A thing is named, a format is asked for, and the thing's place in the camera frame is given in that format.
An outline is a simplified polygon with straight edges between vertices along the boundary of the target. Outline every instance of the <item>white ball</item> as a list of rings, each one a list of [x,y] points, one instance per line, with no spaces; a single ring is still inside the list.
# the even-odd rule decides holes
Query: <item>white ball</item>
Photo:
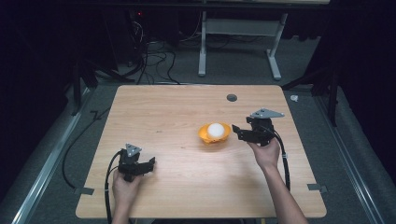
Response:
[[[224,135],[224,127],[219,123],[212,123],[207,127],[207,134],[211,138],[221,138]]]

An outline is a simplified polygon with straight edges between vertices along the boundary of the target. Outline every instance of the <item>table top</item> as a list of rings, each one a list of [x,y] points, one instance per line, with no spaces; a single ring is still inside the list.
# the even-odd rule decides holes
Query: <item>table top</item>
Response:
[[[235,102],[227,100],[234,94]],[[104,184],[111,158],[126,143],[142,147],[139,162],[156,158],[144,176],[131,217],[275,217],[264,175],[248,144],[231,132],[223,142],[206,144],[201,126],[225,122],[250,129],[246,117],[260,108],[284,113],[273,118],[290,168],[291,194],[307,217],[326,208],[283,91],[263,85],[121,86],[108,115],[81,195],[78,217],[106,217]],[[284,174],[282,160],[278,162]],[[111,208],[114,208],[110,190]]]

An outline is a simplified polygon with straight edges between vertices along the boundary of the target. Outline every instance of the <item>forearm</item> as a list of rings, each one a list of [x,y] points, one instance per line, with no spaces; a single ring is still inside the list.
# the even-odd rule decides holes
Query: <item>forearm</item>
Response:
[[[128,205],[116,205],[112,224],[127,224],[130,207]]]
[[[268,166],[262,171],[271,192],[279,224],[308,223],[301,208],[286,188],[277,168]]]

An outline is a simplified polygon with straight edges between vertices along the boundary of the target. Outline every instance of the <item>orange object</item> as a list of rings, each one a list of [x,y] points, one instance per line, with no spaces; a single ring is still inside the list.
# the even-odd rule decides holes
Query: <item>orange object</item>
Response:
[[[226,123],[222,123],[219,122],[219,124],[221,124],[221,126],[223,126],[224,128],[224,134],[222,137],[220,138],[212,138],[210,137],[210,135],[207,132],[207,128],[209,127],[209,125],[211,125],[212,123],[207,123],[204,126],[202,126],[199,131],[198,131],[198,135],[200,136],[200,138],[202,140],[204,140],[205,143],[215,143],[215,142],[220,142],[220,141],[224,141],[227,139],[228,135],[231,132],[231,128],[230,125],[226,124]]]

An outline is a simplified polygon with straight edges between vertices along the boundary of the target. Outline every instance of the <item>human arm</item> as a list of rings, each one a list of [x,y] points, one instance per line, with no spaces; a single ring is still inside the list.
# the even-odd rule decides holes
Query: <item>human arm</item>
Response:
[[[127,182],[123,179],[124,174],[118,170],[113,174],[113,195],[115,200],[115,208],[113,215],[113,224],[127,224],[129,212],[136,198],[138,187],[142,176],[136,176],[134,181]]]
[[[278,141],[273,138],[265,147],[260,147],[254,143],[248,143],[248,145],[253,149],[256,162],[264,173],[279,224],[308,223],[300,206],[286,188],[277,169],[280,151]]]

